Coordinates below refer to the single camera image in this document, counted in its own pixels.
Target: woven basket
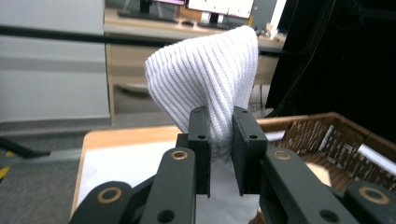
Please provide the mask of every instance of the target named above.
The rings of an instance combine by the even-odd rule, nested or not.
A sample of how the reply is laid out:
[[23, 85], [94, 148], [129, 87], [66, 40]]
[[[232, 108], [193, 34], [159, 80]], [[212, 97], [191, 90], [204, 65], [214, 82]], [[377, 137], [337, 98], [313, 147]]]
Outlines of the woven basket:
[[266, 134], [278, 132], [283, 136], [271, 141], [274, 147], [291, 149], [304, 161], [328, 169], [333, 188], [345, 191], [350, 181], [365, 180], [396, 193], [395, 171], [378, 165], [378, 161], [363, 153], [368, 148], [396, 163], [396, 145], [351, 120], [327, 113], [258, 122]]

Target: white wall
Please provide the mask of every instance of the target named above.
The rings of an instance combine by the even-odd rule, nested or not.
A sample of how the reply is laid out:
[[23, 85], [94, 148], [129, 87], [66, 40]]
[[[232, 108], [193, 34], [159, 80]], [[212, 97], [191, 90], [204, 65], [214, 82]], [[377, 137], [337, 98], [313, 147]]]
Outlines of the white wall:
[[[0, 0], [0, 24], [103, 34], [103, 0]], [[109, 118], [104, 44], [0, 36], [0, 122]]]

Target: white cloth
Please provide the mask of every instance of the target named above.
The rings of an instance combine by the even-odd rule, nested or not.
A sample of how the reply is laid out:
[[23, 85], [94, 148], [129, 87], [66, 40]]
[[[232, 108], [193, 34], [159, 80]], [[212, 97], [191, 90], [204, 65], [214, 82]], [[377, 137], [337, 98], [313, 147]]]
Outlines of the white cloth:
[[257, 36], [247, 26], [187, 39], [146, 60], [148, 89], [183, 133], [188, 131], [190, 112], [205, 105], [212, 161], [228, 160], [233, 107], [248, 107], [258, 57]]

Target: ribbed white fabric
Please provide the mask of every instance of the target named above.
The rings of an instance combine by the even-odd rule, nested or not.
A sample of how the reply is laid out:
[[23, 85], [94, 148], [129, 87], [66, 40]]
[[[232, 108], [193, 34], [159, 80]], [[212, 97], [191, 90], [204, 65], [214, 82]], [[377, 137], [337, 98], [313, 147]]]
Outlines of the ribbed white fabric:
[[205, 105], [212, 161], [227, 160], [233, 106], [247, 108], [258, 57], [257, 36], [247, 26], [187, 39], [159, 49], [146, 60], [148, 89], [183, 133], [188, 131], [190, 112]]

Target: gray floor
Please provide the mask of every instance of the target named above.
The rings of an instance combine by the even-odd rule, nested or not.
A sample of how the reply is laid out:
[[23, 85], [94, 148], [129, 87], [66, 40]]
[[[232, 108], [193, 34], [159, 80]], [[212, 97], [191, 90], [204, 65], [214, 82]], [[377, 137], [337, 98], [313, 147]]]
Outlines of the gray floor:
[[[263, 104], [268, 88], [264, 87], [262, 91]], [[250, 101], [250, 109], [255, 117], [261, 117], [259, 88], [253, 90]], [[115, 88], [115, 102], [116, 125], [100, 127], [128, 128], [172, 124], [148, 95]], [[6, 135], [23, 146], [47, 151], [81, 149], [87, 131], [87, 128], [84, 128], [69, 132], [64, 130], [56, 133]], [[77, 180], [78, 163], [78, 160], [74, 160], [12, 165], [0, 183], [0, 223], [67, 223]]]

